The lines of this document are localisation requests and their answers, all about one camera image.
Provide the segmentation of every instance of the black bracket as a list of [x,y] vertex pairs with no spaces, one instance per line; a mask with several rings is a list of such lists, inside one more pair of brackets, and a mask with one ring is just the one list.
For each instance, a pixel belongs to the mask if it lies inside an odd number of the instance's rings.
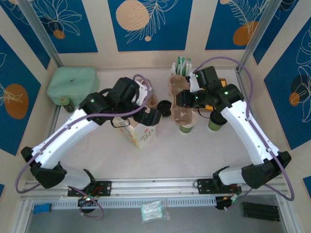
[[233,185],[221,185],[216,187],[213,179],[198,179],[197,186],[199,194],[224,194],[224,195],[231,195],[231,194],[239,194],[239,189],[235,188],[236,184]]
[[[109,197],[111,193],[111,184],[111,181],[96,181],[94,190],[87,194],[92,197]],[[83,197],[83,195],[76,190],[69,188],[68,197]]]

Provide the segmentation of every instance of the small bottle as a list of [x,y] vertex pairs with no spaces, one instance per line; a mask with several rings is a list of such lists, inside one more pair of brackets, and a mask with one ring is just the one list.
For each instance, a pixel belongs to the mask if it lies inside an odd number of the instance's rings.
[[67,96],[63,96],[62,98],[60,98],[60,103],[64,106],[65,110],[68,113],[72,113],[74,111],[74,105]]

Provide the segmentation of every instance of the white table surface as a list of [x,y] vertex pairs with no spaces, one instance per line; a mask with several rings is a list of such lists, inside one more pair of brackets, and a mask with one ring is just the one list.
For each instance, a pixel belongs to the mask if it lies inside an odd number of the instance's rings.
[[[172,101],[168,94],[170,70],[164,68],[100,70],[99,90],[112,88],[118,78],[132,78],[137,73],[151,81],[158,101]],[[217,74],[239,86],[234,70],[217,70]],[[68,115],[62,108],[57,129]],[[119,129],[106,122],[79,141],[62,163],[86,168],[96,179],[204,177],[224,166],[251,164],[246,148],[229,123],[218,132],[211,131],[207,124],[208,119],[199,116],[192,131],[183,134],[171,117],[162,117],[156,126],[156,140],[139,151]]]

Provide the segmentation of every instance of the green paper cup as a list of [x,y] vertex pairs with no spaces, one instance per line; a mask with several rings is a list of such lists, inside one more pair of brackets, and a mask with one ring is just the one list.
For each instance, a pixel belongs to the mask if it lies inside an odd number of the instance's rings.
[[198,121],[198,115],[193,111],[191,124],[179,126],[180,131],[183,133],[190,133],[197,121]]
[[227,120],[220,113],[216,113],[214,111],[210,113],[208,122],[208,127],[210,130],[218,131],[226,123]]

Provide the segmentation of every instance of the light green container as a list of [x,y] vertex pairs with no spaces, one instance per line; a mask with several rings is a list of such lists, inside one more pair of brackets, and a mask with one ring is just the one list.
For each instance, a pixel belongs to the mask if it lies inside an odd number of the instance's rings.
[[60,98],[67,96],[78,106],[90,93],[98,91],[99,79],[92,67],[60,67],[53,74],[48,88],[48,96],[56,105]]

